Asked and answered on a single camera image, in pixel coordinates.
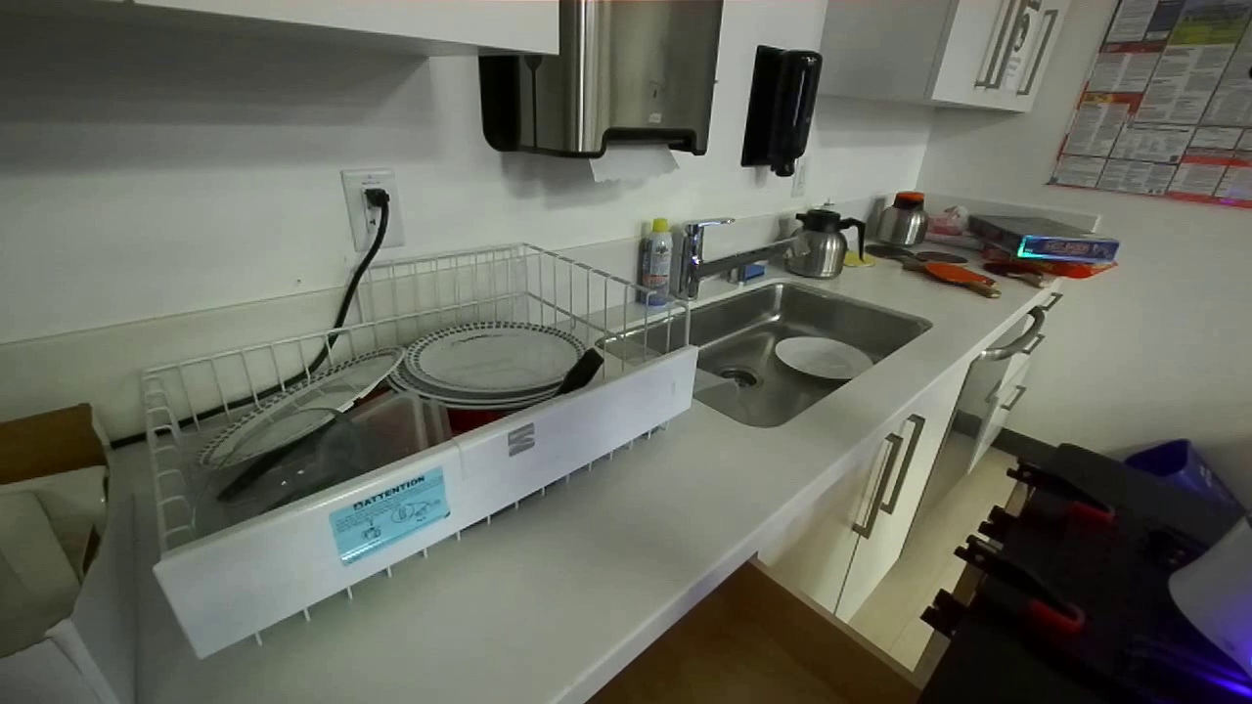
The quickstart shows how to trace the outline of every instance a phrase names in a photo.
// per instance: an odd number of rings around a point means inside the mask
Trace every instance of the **label on dish rack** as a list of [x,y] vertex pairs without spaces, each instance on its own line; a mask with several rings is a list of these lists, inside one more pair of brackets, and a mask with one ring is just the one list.
[[337,534],[337,553],[343,564],[356,564],[403,538],[415,538],[450,517],[442,471],[429,471],[415,480],[391,487],[368,501],[337,509],[328,527]]

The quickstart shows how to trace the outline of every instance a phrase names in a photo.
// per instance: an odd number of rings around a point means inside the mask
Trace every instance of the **kettle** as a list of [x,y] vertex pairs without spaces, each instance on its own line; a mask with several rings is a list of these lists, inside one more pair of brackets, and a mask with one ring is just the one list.
[[864,223],[843,218],[838,210],[801,210],[796,214],[798,233],[781,240],[781,261],[798,278],[838,278],[848,259],[844,233],[857,226],[857,255],[864,259]]

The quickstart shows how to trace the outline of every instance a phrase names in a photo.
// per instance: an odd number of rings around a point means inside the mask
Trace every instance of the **dish rack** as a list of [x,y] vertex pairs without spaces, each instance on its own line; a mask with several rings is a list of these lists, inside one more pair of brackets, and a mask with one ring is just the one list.
[[307,615],[476,522],[539,492],[604,453],[678,420],[694,402],[695,354],[684,339],[607,355],[592,389],[552,396],[470,435],[429,432],[437,399],[388,384],[411,402],[411,453],[343,479],[277,509],[219,509],[205,462],[238,424],[309,390],[326,376],[408,347],[455,325],[530,325],[596,347],[641,320],[639,286],[539,248],[420,259],[360,282],[351,325],[226,355],[141,373],[152,499],[157,585],[196,658]]

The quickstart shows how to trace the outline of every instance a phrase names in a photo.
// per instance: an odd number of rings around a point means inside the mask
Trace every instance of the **white wall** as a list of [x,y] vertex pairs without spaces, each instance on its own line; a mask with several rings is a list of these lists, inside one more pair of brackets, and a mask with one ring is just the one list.
[[[780,214],[912,183],[928,114],[857,104],[821,104],[798,182],[734,163],[750,49],[819,49],[821,20],[826,0],[729,0],[714,154],[644,183],[498,158],[465,55],[260,28],[0,20],[0,420],[75,399],[127,407],[135,369],[265,332],[238,307],[339,286],[356,261],[343,163],[403,178],[408,255],[629,251],[648,214]],[[275,309],[282,332],[326,325],[309,307]]]
[[1019,432],[1094,449],[1199,440],[1212,467],[1252,474],[1252,214],[1040,188],[1110,4],[1074,4],[1031,117],[938,110],[924,183],[1104,210],[1123,242],[1121,270],[1068,286]]

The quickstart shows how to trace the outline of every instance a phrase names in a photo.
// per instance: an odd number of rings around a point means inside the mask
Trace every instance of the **sink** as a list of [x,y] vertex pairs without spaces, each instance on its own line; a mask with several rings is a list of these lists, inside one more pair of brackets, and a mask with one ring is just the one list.
[[775,360],[785,336],[828,336],[860,347],[873,366],[928,332],[924,319],[894,315],[801,282],[741,289],[701,302],[682,319],[604,339],[609,355],[701,347],[695,399],[745,427],[781,427],[848,379],[819,379]]

